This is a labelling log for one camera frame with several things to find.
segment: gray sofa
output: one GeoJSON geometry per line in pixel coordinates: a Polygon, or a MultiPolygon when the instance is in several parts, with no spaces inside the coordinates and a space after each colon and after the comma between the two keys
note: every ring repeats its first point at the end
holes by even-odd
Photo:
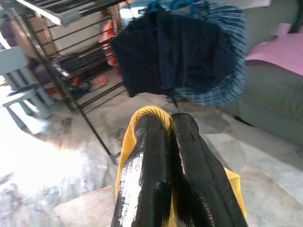
{"type": "MultiPolygon", "coordinates": [[[[249,49],[274,38],[279,23],[293,23],[298,10],[297,0],[272,0],[268,8],[245,10],[249,49]]],[[[246,76],[242,97],[223,110],[303,146],[303,76],[262,61],[249,61],[246,76]]]]}

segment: metal rack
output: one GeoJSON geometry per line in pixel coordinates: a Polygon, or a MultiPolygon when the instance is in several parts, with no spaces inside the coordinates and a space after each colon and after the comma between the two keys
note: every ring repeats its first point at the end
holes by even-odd
{"type": "MultiPolygon", "coordinates": [[[[83,108],[121,87],[123,85],[122,82],[115,84],[114,86],[106,89],[105,91],[81,104],[75,99],[68,88],[68,85],[72,83],[75,77],[85,75],[85,79],[82,81],[84,83],[85,81],[90,80],[95,76],[111,69],[111,67],[107,66],[106,63],[106,53],[104,53],[101,48],[102,45],[108,43],[109,40],[106,40],[103,43],[95,42],[89,47],[81,49],[77,52],[73,52],[72,54],[67,54],[63,58],[61,58],[62,52],[66,52],[67,50],[72,49],[85,41],[96,39],[100,37],[103,32],[86,37],[79,42],[60,49],[56,47],[55,43],[68,36],[77,34],[78,32],[91,26],[100,25],[100,23],[109,19],[115,21],[115,28],[119,28],[121,26],[121,19],[118,18],[119,13],[117,4],[122,1],[123,0],[106,0],[100,3],[95,3],[94,0],[11,0],[6,1],[5,5],[3,6],[9,18],[13,19],[17,23],[19,32],[26,37],[37,57],[41,59],[42,64],[45,66],[45,69],[49,73],[56,88],[60,91],[64,103],[71,111],[78,110],[81,113],[114,163],[116,163],[116,158],[119,156],[119,153],[114,155],[110,152],[109,148],[106,146],[105,142],[102,140],[101,136],[87,117],[87,113],[96,109],[96,107],[87,111],[86,113],[84,112],[83,108]],[[64,28],[65,26],[81,20],[86,16],[100,12],[102,12],[102,16],[100,17],[99,21],[95,21],[90,25],[77,28],[76,30],[68,34],[63,34],[60,37],[54,38],[52,36],[51,29],[57,26],[64,28]],[[43,28],[35,30],[30,23],[32,18],[39,19],[43,28]],[[41,39],[39,39],[40,33],[45,34],[47,38],[46,42],[41,42],[41,39]],[[45,48],[47,46],[52,47],[53,52],[48,53],[45,48]]],[[[119,92],[110,99],[118,96],[122,92],[119,92]]]]}

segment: yellow cloth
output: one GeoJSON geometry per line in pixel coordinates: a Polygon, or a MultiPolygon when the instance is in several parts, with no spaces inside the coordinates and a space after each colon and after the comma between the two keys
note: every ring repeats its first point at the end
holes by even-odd
{"type": "MultiPolygon", "coordinates": [[[[128,128],[126,130],[123,144],[122,144],[122,150],[121,150],[121,156],[120,156],[120,162],[119,162],[119,167],[118,167],[118,172],[117,172],[117,180],[116,180],[116,195],[118,193],[119,189],[119,184],[120,184],[120,177],[121,177],[121,172],[122,168],[125,164],[125,161],[131,154],[133,148],[135,147],[137,141],[134,133],[135,126],[138,122],[138,120],[147,114],[153,114],[157,116],[162,122],[163,125],[168,133],[168,138],[170,136],[170,115],[166,113],[164,110],[155,107],[155,106],[146,106],[135,112],[131,118],[131,121],[128,125],[128,128]]],[[[226,168],[225,172],[228,177],[228,180],[232,186],[233,193],[235,194],[235,197],[238,201],[238,204],[244,214],[244,217],[247,217],[246,213],[246,208],[244,205],[243,197],[241,194],[241,184],[240,184],[240,176],[226,168]]],[[[171,206],[170,209],[170,219],[169,219],[169,227],[175,227],[175,218],[174,218],[174,212],[173,212],[173,206],[171,206]]]]}

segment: light blue chair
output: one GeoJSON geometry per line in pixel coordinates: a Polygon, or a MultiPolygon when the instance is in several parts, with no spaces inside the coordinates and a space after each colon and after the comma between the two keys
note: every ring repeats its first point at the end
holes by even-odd
{"type": "Polygon", "coordinates": [[[10,106],[19,103],[26,114],[33,114],[33,111],[26,105],[25,100],[30,100],[43,118],[51,116],[47,106],[54,104],[48,94],[43,90],[41,85],[34,79],[33,75],[27,68],[27,58],[19,46],[0,51],[0,75],[2,75],[15,94],[2,100],[2,106],[5,107],[17,126],[22,128],[25,124],[11,110],[10,106]]]}

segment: pink blanket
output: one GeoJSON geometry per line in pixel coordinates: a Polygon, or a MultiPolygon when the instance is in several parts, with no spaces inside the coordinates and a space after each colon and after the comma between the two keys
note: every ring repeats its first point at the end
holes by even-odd
{"type": "Polygon", "coordinates": [[[289,27],[280,24],[277,38],[252,48],[246,60],[267,61],[303,76],[303,28],[297,34],[288,34],[289,27]]]}

